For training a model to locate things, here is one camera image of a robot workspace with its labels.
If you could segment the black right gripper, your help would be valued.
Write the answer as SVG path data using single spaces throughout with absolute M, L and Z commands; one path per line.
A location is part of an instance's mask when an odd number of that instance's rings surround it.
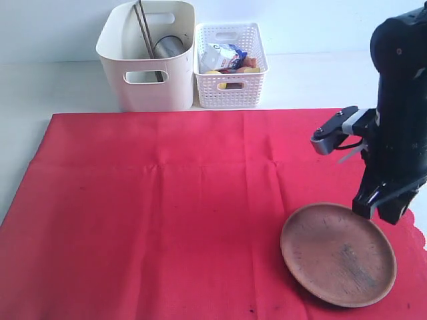
M 381 220 L 397 224 L 426 183 L 426 110 L 367 109 L 358 120 L 365 171 L 352 211 L 371 219 L 378 200 Z

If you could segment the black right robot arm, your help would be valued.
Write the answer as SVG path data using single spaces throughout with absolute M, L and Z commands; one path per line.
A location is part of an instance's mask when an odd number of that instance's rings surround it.
M 378 102 L 352 211 L 367 219 L 378 213 L 395 225 L 426 183 L 426 7 L 377 26 L 370 56 L 379 72 Z

